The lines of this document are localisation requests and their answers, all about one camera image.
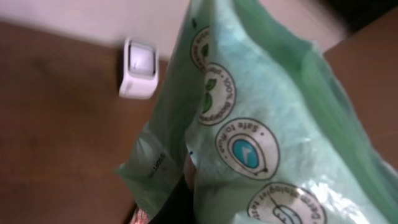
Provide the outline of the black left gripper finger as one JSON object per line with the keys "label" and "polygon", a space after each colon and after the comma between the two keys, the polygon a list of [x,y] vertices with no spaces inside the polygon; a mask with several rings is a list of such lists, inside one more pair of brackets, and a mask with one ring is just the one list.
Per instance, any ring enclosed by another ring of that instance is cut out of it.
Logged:
{"label": "black left gripper finger", "polygon": [[173,189],[167,201],[149,224],[196,224],[193,211],[193,192],[184,176]]}

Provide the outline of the mint green wipes pack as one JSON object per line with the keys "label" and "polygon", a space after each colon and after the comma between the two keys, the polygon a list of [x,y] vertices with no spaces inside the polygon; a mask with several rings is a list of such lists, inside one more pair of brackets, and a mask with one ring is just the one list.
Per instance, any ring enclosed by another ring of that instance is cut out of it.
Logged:
{"label": "mint green wipes pack", "polygon": [[322,54],[257,1],[191,1],[118,172],[151,218],[184,176],[196,223],[396,223],[397,172]]}

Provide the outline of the orange Top chocolate bar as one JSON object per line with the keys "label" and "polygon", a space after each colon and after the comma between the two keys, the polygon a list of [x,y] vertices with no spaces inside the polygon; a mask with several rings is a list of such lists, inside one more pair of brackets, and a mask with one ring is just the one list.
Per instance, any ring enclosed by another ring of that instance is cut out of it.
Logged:
{"label": "orange Top chocolate bar", "polygon": [[132,217],[129,219],[128,224],[149,224],[151,221],[148,214],[140,208],[136,208]]}

